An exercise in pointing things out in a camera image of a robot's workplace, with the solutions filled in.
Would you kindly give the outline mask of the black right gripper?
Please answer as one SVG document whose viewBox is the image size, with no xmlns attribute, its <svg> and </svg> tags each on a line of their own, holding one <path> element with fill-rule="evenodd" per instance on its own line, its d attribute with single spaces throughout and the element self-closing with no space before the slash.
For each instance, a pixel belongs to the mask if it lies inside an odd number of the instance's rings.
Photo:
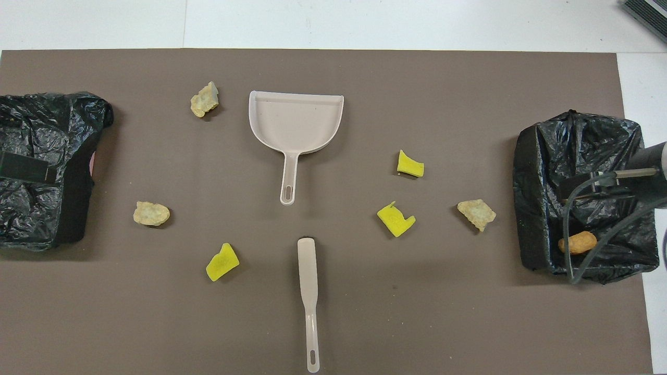
<svg viewBox="0 0 667 375">
<path fill-rule="evenodd" d="M 627 162 L 624 169 L 613 176 L 602 174 L 577 174 L 562 181 L 562 204 L 579 185 L 581 190 L 574 195 L 575 201 L 610 201 L 637 199 L 644 204 L 657 202 L 666 197 L 665 142 L 639 149 Z"/>
</svg>

